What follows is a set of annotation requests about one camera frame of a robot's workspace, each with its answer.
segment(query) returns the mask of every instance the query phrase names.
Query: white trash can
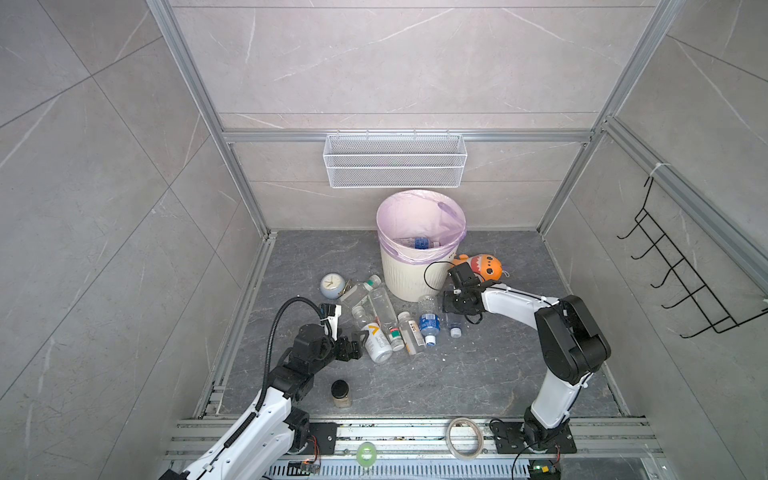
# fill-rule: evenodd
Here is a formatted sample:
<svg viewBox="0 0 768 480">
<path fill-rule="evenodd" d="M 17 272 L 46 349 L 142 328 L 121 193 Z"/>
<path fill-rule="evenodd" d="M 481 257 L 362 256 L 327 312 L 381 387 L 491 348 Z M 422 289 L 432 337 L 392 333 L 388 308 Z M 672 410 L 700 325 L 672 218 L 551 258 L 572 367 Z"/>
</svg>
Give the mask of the white trash can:
<svg viewBox="0 0 768 480">
<path fill-rule="evenodd" d="M 416 302 L 436 294 L 448 275 L 450 260 L 467 234 L 461 207 L 430 190 L 407 190 L 388 197 L 376 212 L 384 281 L 393 295 Z M 418 250 L 398 240 L 427 237 L 439 247 Z"/>
</svg>

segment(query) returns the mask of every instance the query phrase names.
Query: gray floor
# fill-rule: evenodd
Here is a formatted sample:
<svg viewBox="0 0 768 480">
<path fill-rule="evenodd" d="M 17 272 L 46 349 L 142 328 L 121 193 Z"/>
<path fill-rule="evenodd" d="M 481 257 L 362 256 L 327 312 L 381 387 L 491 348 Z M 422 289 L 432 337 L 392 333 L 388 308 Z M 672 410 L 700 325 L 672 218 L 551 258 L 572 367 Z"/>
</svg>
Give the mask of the gray floor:
<svg viewBox="0 0 768 480">
<path fill-rule="evenodd" d="M 510 273 L 511 286 L 549 296 L 565 295 L 551 258 L 536 232 L 469 232 L 459 247 L 469 255 L 490 253 Z M 366 279 L 382 274 L 373 231 L 283 231 L 266 269 L 256 304 L 237 352 L 224 393 L 222 413 L 239 414 L 257 394 L 264 344 L 276 310 L 295 295 L 323 301 L 319 280 L 328 272 Z M 392 296 L 396 311 L 415 305 Z M 291 306 L 277 330 L 273 361 L 290 346 L 298 328 L 315 322 L 307 306 Z M 355 329 L 345 313 L 343 329 Z M 298 405 L 310 415 L 522 415 L 531 405 L 545 374 L 536 332 L 503 316 L 486 315 L 478 326 L 465 324 L 464 335 L 441 333 L 438 345 L 411 361 L 401 351 L 380 366 L 367 356 L 334 362 L 315 378 L 313 391 Z M 345 379 L 353 407 L 333 406 L 330 385 Z M 606 379 L 599 373 L 573 408 L 576 416 L 620 415 Z"/>
</svg>

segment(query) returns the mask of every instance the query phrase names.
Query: plush toy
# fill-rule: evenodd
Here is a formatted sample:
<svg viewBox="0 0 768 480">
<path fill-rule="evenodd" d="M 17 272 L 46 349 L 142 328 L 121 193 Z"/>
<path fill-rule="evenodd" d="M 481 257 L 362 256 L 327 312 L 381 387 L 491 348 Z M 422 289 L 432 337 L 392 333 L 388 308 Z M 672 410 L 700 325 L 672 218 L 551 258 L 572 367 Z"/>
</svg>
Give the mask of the plush toy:
<svg viewBox="0 0 768 480">
<path fill-rule="evenodd" d="M 493 255 L 483 253 L 482 255 L 475 255 L 470 257 L 468 255 L 458 255 L 453 259 L 454 265 L 467 262 L 472 268 L 475 274 L 479 275 L 481 280 L 499 280 L 502 278 L 502 274 L 509 276 L 502 269 L 502 262 Z"/>
</svg>

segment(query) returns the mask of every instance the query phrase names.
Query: wall-mounted basket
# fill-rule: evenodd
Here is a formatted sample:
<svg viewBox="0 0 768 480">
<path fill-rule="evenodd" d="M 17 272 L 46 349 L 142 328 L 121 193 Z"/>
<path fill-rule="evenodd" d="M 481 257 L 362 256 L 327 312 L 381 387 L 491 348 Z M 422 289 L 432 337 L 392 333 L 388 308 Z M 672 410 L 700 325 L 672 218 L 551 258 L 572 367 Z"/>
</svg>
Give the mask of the wall-mounted basket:
<svg viewBox="0 0 768 480">
<path fill-rule="evenodd" d="M 458 187 L 467 149 L 460 134 L 332 134 L 323 159 L 333 188 Z"/>
</svg>

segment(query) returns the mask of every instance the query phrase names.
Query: green tape roll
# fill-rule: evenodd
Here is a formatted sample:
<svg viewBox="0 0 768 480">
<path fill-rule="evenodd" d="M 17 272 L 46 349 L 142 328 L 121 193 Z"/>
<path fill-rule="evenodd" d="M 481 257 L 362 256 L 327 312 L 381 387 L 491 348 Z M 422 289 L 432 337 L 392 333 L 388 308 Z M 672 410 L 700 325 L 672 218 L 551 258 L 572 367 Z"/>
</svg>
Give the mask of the green tape roll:
<svg viewBox="0 0 768 480">
<path fill-rule="evenodd" d="M 363 468 L 373 467 L 376 463 L 376 447 L 371 442 L 365 442 L 358 447 L 357 463 Z"/>
</svg>

